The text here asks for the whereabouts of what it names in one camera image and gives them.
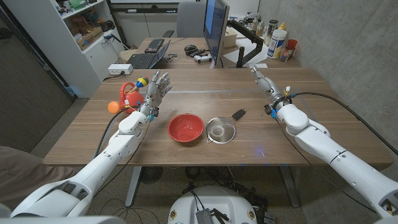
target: orange ball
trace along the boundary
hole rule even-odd
[[[111,113],[117,113],[120,109],[120,104],[116,101],[112,101],[108,104],[108,111]]]

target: red bowl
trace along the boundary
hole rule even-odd
[[[180,114],[169,123],[169,135],[179,142],[190,142],[203,132],[203,121],[194,114]]]

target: office chair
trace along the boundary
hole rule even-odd
[[[177,37],[204,37],[206,2],[181,2],[177,9]],[[164,33],[171,37],[174,30]]]

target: person's leg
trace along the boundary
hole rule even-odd
[[[42,158],[0,146],[0,203],[14,209],[39,187],[75,174],[72,167],[50,167]]]

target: bottle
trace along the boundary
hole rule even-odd
[[[269,21],[268,27],[267,27],[267,35],[266,35],[266,45],[269,45],[269,42],[271,41],[272,33],[274,29],[278,26],[278,20],[276,19],[271,19]]]
[[[259,25],[259,20],[257,19],[257,16],[253,19],[253,22],[251,23],[251,30],[256,31],[257,26]]]
[[[285,41],[287,35],[286,30],[276,29],[272,33],[271,42],[268,46],[268,57],[269,58],[279,58],[280,50],[282,49],[282,44]]]
[[[262,33],[264,32],[264,27],[265,27],[264,21],[261,21],[261,22],[259,23],[259,25],[257,26],[257,32],[256,32],[256,34],[257,34],[258,36],[262,36]]]
[[[278,29],[286,30],[286,28],[285,28],[285,22],[283,22],[283,23],[278,27]]]

